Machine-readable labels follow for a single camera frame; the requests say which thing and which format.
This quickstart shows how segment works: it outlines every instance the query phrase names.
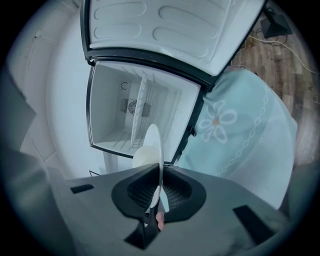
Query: freezer compartment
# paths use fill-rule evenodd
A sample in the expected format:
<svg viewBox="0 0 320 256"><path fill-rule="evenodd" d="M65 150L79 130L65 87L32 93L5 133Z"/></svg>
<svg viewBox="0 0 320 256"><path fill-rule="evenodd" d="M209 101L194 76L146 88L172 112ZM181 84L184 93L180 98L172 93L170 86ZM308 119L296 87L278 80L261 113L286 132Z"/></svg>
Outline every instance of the freezer compartment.
<svg viewBox="0 0 320 256"><path fill-rule="evenodd" d="M86 24L81 28L87 39L84 48L149 50L217 76L243 43L264 3L265 0L85 0L85 15L81 17Z"/></svg>
<svg viewBox="0 0 320 256"><path fill-rule="evenodd" d="M164 160L171 162L186 130L200 86L146 66L98 61L89 95L92 144L132 157L156 124Z"/></svg>

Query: fridge door panel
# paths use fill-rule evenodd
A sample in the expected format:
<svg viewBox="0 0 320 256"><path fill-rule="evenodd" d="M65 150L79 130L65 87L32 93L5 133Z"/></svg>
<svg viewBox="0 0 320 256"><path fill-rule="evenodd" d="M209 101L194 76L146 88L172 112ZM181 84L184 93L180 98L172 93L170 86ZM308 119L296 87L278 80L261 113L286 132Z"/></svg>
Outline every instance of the fridge door panel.
<svg viewBox="0 0 320 256"><path fill-rule="evenodd" d="M135 48L170 56L211 76L223 71L265 0L85 0L85 51Z"/></svg>

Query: flower pattern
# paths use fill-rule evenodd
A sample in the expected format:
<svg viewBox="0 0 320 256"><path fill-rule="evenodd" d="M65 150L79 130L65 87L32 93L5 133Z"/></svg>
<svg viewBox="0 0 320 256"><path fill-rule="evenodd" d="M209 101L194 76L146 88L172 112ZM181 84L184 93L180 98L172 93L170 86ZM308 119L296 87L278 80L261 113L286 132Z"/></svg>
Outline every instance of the flower pattern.
<svg viewBox="0 0 320 256"><path fill-rule="evenodd" d="M203 119L199 123L199 128L204 130L201 138L204 142L208 142L210 138L214 137L221 144L228 142L228 135L224 126L234 124L238 119L238 114L233 109L227 109L223 111L223 107L226 104L225 100L221 100L215 103L207 102L206 114L209 118Z"/></svg>

